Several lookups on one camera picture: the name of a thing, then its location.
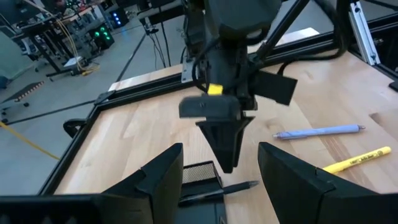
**desk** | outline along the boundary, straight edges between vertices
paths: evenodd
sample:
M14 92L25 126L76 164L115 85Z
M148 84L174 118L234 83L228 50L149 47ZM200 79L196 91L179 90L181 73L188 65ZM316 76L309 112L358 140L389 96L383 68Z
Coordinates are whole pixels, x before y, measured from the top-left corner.
M288 34L283 40L299 39L308 36L306 33L312 33L312 30ZM276 72L278 67L265 70ZM115 83L111 89L137 85L180 71L181 66L177 65ZM339 176L380 193L398 191L398 135L395 128L398 124L395 127L383 125L387 123L383 118L388 119L394 114L384 111L397 111L398 108L398 94L387 87L391 80L350 53L326 62L293 63L287 67L285 75L298 79L290 106L257 98L259 109L249 113L256 118L246 128L239 165L232 174L220 172L213 152L195 126L197 120L178 117L181 99L200 94L196 88L188 88L102 112L56 194L101 192L175 142L184 145L186 165L213 160L224 185L261 180L257 164L257 147L261 141L318 167L390 146L392 152L389 155L352 167ZM274 133L284 130L356 123L365 125L366 130L358 134L293 141L272 138ZM228 223L277 223L263 183L226 196L225 203Z
M17 40L28 37L36 46L36 48L40 51L40 53L44 56L44 58L49 62L49 64L54 68L55 73L60 74L67 72L67 70L61 70L61 68L59 68L58 65L52 60L51 56L46 52L46 50L35 39L35 36L43 34L44 36L42 38L53 53L55 52L54 47L56 47L61 54L64 53L63 55L67 60L73 57L67 46L62 42L62 39L53 30L54 22L55 17L52 16L36 22L35 24L29 24L27 26L21 27L22 34L17 35L12 39Z

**blue pen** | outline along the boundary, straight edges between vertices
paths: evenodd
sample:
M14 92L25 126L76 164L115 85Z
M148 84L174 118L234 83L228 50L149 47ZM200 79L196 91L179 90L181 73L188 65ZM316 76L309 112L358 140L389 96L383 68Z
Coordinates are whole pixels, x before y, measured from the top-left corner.
M309 136L318 136L325 134L343 134L343 133L357 133L362 129L365 129L365 126L351 124L351 125L343 125L343 126L335 126L329 128L317 128L317 129L306 129L306 130L298 130L298 131L284 131L273 135L274 138L277 139L298 139L298 138L306 138Z

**black cable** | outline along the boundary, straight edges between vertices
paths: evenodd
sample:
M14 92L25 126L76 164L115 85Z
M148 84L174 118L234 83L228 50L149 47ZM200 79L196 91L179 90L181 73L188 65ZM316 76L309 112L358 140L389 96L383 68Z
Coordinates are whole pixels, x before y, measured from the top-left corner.
M155 33L155 38L156 38L157 45L159 46L160 53L162 54L163 61L164 61L164 54L163 54L162 46L160 45L159 38L157 38L156 33Z
M208 78L206 78L206 88L203 87L200 82L198 82L198 79L197 79L197 66L199 64L199 61L205 56L205 54L210 49L215 47L218 44L219 41L220 41L219 38L211 40L206 45L206 47L198 54L198 56L196 57L195 61L193 62L193 66L192 66L192 81L195 84L195 86L198 87L199 90L201 90L201 91L203 91L205 93L207 93L207 89L209 87L209 85L208 85L208 81L209 80L208 80Z
M293 62L297 61L314 61L314 60L332 60L342 56L348 49L348 37L346 34L348 33L347 28L344 25L344 22L341 20L339 15L337 14L333 5L326 0L314 0L316 4L321 8L321 10L328 16L329 20L335 25L335 31L337 33L338 39L338 50L333 55L327 56L313 56L313 55L303 55L298 56L292 60L289 60L280 66L277 74L283 75L285 68Z
M157 70L157 54L156 54L155 45L154 45L154 54L155 54L155 70Z
M160 59L161 59L161 61L162 61L162 63L163 63L163 67L166 68L166 63L165 63L165 61L164 61L164 57L163 57L163 55L160 53L160 50L159 50L159 48L157 47L156 42L155 42L155 40L154 40L152 34L149 34L148 36L149 36L149 38L152 40L152 42L154 43L154 47L156 48L156 50L158 51L158 53L159 53L159 55L160 55Z
M138 27L140 27L140 26L141 26L141 25L137 25L137 26L134 26L134 27L130 27L130 28L124 29L124 30L122 30L122 31L115 32L115 33L113 33L112 35L121 34L121 33L123 33L123 32L127 32L127 31L129 31L129 30L138 28Z
M181 57L180 57L180 63L182 63L184 61L184 53L185 53L186 49L187 49L187 46L185 46L184 49L182 49Z
M172 63L170 61L169 43L167 42L167 37L166 37L166 33L164 31L163 21L160 22L160 25L162 26L162 32L163 32L163 36L164 36L164 41L166 43L167 59L169 60L169 66L171 67Z

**yellow cable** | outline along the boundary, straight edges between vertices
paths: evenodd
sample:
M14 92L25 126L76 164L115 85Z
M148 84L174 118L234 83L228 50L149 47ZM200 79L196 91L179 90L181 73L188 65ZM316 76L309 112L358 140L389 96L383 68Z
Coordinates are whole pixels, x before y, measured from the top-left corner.
M50 152L42 149L40 146L38 146L38 145L34 144L33 142L29 141L29 139L25 138L23 135L19 134L18 132L16 132L15 130L13 130L12 128L10 128L9 126L7 126L6 124L4 124L1 121L0 121L0 126L3 127L5 130L9 131L11 134L15 135L20 140L26 142L28 145L30 145L33 148L39 150L40 152L43 152L44 154L46 154L46 155L48 155L48 156L50 156L50 157L52 157L54 159L60 160L59 157L51 154Z

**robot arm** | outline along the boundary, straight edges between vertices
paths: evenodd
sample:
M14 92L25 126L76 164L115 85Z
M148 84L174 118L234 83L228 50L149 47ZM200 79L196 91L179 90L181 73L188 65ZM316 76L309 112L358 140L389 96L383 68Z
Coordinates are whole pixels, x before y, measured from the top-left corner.
M205 44L194 55L192 69L193 81L204 94L183 99L179 112L181 118L206 119L196 125L225 173L238 165L244 129L254 119L245 111L257 109L254 96L288 105L294 92L296 80L260 71L261 62L249 60L247 52L248 45L266 37L281 4L282 0L191 2L205 10ZM248 37L256 31L256 37Z

